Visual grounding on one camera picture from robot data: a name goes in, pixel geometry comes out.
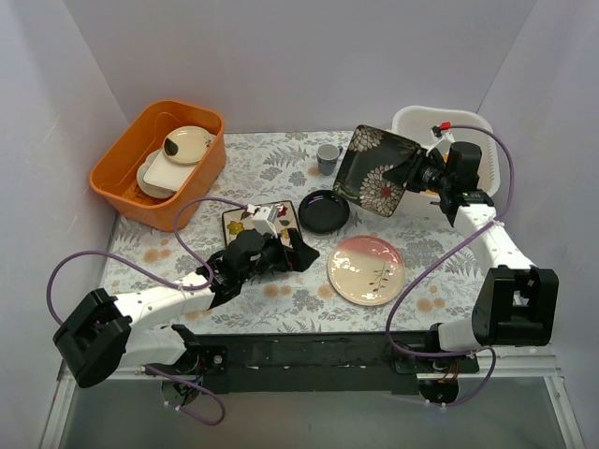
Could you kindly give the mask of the black square floral plate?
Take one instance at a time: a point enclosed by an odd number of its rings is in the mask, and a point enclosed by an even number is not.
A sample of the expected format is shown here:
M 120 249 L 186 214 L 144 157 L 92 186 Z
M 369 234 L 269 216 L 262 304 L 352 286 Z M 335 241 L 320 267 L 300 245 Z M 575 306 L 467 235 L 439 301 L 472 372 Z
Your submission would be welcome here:
M 359 125 L 347 146 L 333 192 L 361 208 L 391 216 L 402 200 L 402 182 L 384 177 L 422 147 L 415 141 L 369 125 Z

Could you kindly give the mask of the black round plate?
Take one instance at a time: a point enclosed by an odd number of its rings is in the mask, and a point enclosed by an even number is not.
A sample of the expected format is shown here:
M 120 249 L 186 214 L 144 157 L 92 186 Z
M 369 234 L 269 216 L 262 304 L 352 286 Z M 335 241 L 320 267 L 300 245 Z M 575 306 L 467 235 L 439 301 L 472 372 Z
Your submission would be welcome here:
M 331 190 L 311 192 L 301 200 L 298 209 L 299 224 L 321 236 L 341 230 L 349 216 L 349 203 Z

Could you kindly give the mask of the pink and cream plate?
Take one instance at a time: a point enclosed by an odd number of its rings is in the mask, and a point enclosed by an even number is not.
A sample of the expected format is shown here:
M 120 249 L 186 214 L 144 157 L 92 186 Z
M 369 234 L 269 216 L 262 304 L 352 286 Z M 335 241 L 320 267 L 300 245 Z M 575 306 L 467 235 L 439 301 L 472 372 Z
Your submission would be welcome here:
M 403 290 L 405 266 L 400 252 L 373 236 L 344 239 L 332 251 L 328 276 L 346 300 L 367 307 L 387 304 Z

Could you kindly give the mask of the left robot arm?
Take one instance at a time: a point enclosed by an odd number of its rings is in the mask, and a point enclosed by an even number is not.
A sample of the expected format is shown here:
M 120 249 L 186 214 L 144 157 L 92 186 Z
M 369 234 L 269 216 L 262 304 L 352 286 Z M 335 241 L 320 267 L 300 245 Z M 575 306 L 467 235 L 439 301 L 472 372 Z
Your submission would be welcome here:
M 176 282 L 116 296 L 95 289 L 60 325 L 54 345 L 83 388 L 135 366 L 152 365 L 167 374 L 201 372 L 208 363 L 197 337 L 174 319 L 227 303 L 256 277 L 307 270 L 318 250 L 295 229 L 289 237 L 291 243 L 284 245 L 273 235 L 245 230 Z

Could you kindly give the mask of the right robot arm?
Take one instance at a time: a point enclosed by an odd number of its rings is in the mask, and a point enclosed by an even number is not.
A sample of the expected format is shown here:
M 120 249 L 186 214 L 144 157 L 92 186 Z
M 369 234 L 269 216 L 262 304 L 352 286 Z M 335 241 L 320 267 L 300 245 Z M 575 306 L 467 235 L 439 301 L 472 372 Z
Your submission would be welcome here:
M 494 345 L 545 346 L 552 335 L 558 276 L 524 256 L 505 231 L 491 198 L 477 187 L 481 157 L 478 146 L 456 142 L 446 159 L 436 150 L 417 150 L 384 174 L 408 191 L 436 192 L 442 213 L 487 271 L 470 318 L 434 326 L 421 351 L 390 344 L 405 355 L 424 358 L 434 371 Z

